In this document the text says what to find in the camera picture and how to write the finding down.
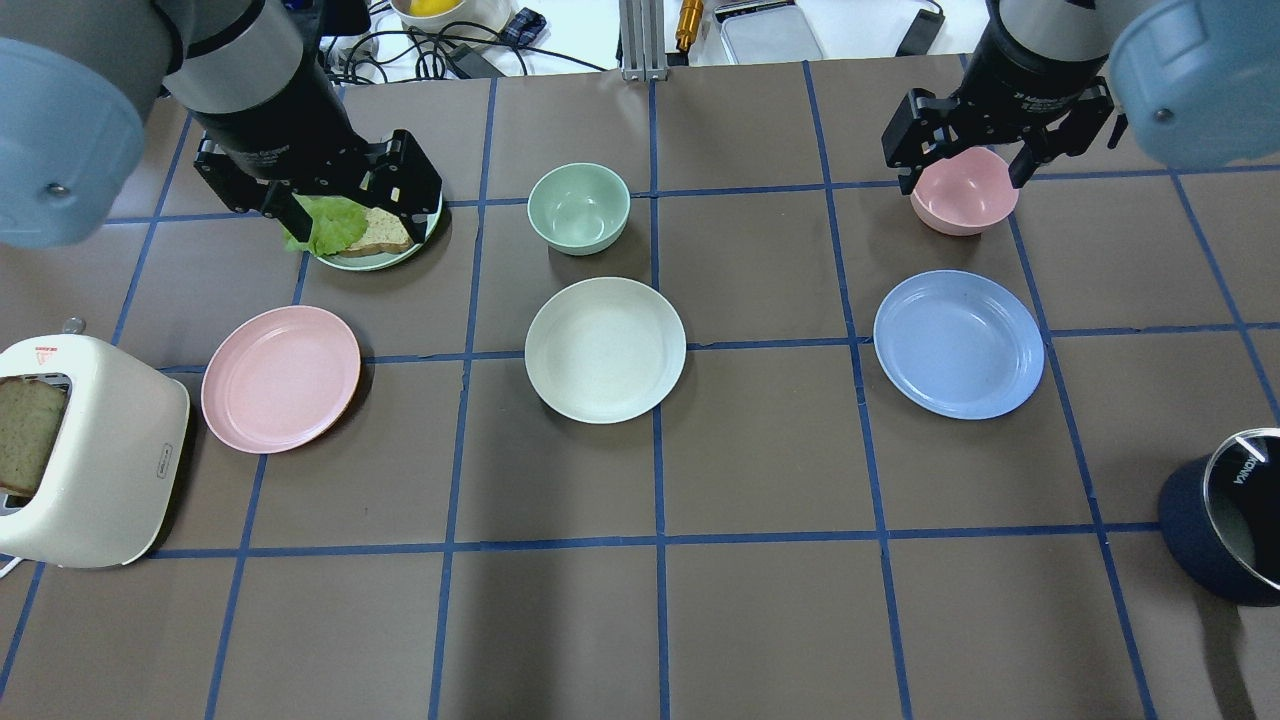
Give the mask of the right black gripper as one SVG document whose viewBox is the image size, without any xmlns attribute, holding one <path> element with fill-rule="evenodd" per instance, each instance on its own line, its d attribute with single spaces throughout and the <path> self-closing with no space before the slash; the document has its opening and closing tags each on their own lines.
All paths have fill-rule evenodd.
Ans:
<svg viewBox="0 0 1280 720">
<path fill-rule="evenodd" d="M 909 90 L 881 136 L 884 164 L 899 173 L 902 196 L 910 196 L 931 164 L 973 147 L 1020 143 L 1009 163 L 1009 179 L 1021 190 L 1057 158 L 1080 156 L 1116 113 L 1106 81 L 1093 78 L 1060 108 L 1037 109 L 1028 96 L 1007 88 L 959 88 L 937 97 Z"/>
</svg>

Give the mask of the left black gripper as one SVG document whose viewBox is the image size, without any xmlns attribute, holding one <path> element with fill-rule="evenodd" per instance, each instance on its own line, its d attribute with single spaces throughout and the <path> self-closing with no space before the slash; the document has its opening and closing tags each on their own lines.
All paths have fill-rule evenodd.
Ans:
<svg viewBox="0 0 1280 720">
<path fill-rule="evenodd" d="M 443 179 L 407 129 L 396 129 L 370 143 L 356 136 L 337 149 L 302 152 L 282 147 L 275 165 L 248 170 L 212 137 L 201 140 L 195 169 L 219 200 L 234 213 L 256 211 L 278 220 L 294 241 L 310 241 L 314 219 L 301 196 L 333 196 L 380 208 L 402 219 L 413 243 L 426 243 L 444 209 Z"/>
</svg>

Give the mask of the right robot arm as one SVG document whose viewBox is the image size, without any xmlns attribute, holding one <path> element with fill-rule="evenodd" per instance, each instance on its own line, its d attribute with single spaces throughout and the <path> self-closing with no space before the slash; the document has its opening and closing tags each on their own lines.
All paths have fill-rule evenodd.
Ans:
<svg viewBox="0 0 1280 720">
<path fill-rule="evenodd" d="M 1279 146 L 1275 1 L 991 1 L 959 87 L 909 90 L 881 137 L 911 193 L 925 168 L 1018 143 L 1011 184 L 1084 154 L 1108 120 L 1179 170 Z"/>
</svg>

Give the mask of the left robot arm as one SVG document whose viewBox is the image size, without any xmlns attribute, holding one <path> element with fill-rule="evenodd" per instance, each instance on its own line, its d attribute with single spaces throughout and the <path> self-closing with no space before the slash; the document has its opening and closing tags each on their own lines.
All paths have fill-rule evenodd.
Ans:
<svg viewBox="0 0 1280 720">
<path fill-rule="evenodd" d="M 5 1 L 1 6 L 1 238 L 87 240 L 145 150 L 163 94 L 207 136 L 196 167 L 232 211 L 314 222 L 303 196 L 396 217 L 424 242 L 442 178 L 404 129 L 357 135 L 321 64 L 324 36 L 370 28 L 364 1 Z"/>
</svg>

